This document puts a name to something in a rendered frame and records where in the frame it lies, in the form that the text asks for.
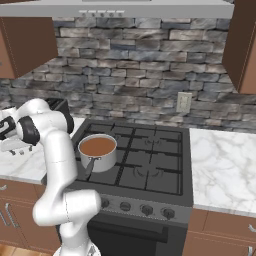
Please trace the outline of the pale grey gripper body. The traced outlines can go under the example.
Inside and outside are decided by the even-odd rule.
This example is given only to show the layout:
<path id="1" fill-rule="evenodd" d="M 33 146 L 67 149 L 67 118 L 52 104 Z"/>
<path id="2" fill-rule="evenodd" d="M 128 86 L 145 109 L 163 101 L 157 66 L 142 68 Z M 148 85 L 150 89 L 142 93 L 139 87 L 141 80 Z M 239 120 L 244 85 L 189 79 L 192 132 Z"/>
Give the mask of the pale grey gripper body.
<path id="1" fill-rule="evenodd" d="M 14 138 L 7 138 L 7 139 L 4 139 L 0 142 L 0 150 L 2 152 L 7 152 L 7 151 L 10 151 L 10 150 L 13 150 L 13 151 L 20 151 L 20 150 L 28 150 L 29 147 L 33 145 L 31 144 L 27 144 L 23 141 L 21 141 L 20 139 L 14 137 Z"/>

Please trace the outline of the steel saucepan with hot chocolate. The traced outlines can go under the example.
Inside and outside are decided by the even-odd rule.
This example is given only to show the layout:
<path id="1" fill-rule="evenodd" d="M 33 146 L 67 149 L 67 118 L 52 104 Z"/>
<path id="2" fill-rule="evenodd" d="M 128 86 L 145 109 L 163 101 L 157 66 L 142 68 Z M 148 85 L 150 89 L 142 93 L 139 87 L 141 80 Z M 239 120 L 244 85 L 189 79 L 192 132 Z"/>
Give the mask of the steel saucepan with hot chocolate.
<path id="1" fill-rule="evenodd" d="M 78 151 L 85 177 L 114 167 L 117 161 L 116 149 L 117 141 L 110 135 L 93 134 L 83 138 L 78 144 Z"/>

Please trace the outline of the brown drawer front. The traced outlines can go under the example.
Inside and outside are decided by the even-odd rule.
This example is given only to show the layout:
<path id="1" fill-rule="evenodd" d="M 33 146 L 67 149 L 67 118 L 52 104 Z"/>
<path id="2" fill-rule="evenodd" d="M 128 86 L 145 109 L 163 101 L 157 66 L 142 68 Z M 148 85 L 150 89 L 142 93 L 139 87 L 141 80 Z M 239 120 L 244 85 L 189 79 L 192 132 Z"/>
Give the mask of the brown drawer front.
<path id="1" fill-rule="evenodd" d="M 7 189 L 0 191 L 0 197 L 17 198 L 25 201 L 35 201 L 37 194 L 33 184 L 0 179 L 0 187 L 7 185 Z"/>
<path id="2" fill-rule="evenodd" d="M 202 234 L 256 241 L 256 233 L 248 229 L 249 224 L 256 229 L 256 218 L 193 209 L 188 230 Z"/>

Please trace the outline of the brown cupboard door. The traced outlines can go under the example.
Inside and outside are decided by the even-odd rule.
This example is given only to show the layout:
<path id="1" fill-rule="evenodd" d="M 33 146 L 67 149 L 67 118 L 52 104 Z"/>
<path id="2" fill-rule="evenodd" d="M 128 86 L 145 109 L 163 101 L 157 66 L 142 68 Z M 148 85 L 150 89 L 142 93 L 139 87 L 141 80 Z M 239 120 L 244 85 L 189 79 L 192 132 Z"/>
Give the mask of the brown cupboard door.
<path id="1" fill-rule="evenodd" d="M 182 256 L 247 256 L 248 246 L 256 256 L 256 242 L 188 232 Z"/>
<path id="2" fill-rule="evenodd" d="M 5 210 L 10 203 L 10 211 L 19 228 L 14 228 Z M 0 199 L 0 210 L 10 224 L 5 226 L 0 218 L 0 243 L 21 247 L 53 255 L 60 247 L 56 228 L 38 226 L 32 217 L 33 204 L 10 199 Z"/>

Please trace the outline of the black gas stove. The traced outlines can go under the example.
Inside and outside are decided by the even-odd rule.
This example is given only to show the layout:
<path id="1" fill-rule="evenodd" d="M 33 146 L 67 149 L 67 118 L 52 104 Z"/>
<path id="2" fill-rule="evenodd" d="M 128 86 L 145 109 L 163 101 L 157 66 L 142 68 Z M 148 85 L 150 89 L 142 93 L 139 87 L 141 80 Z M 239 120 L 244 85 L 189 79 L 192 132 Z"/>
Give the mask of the black gas stove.
<path id="1" fill-rule="evenodd" d="M 67 191 L 94 189 L 110 204 L 91 221 L 162 232 L 166 243 L 97 231 L 88 226 L 102 256 L 182 256 L 193 206 L 190 135 L 185 128 L 141 125 L 117 121 L 85 120 L 74 134 L 74 146 L 93 134 L 107 134 L 117 141 L 117 161 L 102 174 L 85 177 L 77 158 L 78 177 Z M 131 205 L 120 209 L 122 202 Z M 146 216 L 143 205 L 153 208 Z M 175 211 L 167 220 L 163 208 Z"/>

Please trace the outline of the grey range hood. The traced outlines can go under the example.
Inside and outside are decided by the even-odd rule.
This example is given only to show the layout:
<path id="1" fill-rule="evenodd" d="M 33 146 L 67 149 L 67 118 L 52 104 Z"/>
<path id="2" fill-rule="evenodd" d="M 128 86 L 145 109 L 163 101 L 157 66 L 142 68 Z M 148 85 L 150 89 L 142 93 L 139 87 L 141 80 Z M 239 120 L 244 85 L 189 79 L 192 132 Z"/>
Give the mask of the grey range hood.
<path id="1" fill-rule="evenodd" d="M 227 18 L 225 0 L 35 0 L 0 4 L 3 17 Z"/>

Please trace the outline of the brown wall cupboard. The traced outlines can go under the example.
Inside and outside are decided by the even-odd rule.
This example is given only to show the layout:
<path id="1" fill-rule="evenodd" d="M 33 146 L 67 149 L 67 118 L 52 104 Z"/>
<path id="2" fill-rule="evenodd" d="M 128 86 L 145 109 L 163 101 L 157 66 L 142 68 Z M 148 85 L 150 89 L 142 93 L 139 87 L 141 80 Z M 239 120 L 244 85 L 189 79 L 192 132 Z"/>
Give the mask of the brown wall cupboard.
<path id="1" fill-rule="evenodd" d="M 0 17 L 0 78 L 16 79 L 57 56 L 50 17 Z"/>
<path id="2" fill-rule="evenodd" d="M 222 64 L 238 93 L 256 94 L 256 0 L 235 0 Z"/>

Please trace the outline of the white wall socket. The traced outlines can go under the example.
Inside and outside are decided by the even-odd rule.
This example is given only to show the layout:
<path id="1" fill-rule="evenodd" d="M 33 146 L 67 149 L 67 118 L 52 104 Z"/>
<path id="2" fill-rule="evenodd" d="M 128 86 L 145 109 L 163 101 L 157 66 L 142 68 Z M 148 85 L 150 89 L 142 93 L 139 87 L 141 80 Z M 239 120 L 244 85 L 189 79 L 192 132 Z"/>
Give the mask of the white wall socket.
<path id="1" fill-rule="evenodd" d="M 179 92 L 177 97 L 176 111 L 179 113 L 189 113 L 192 102 L 192 94 Z"/>

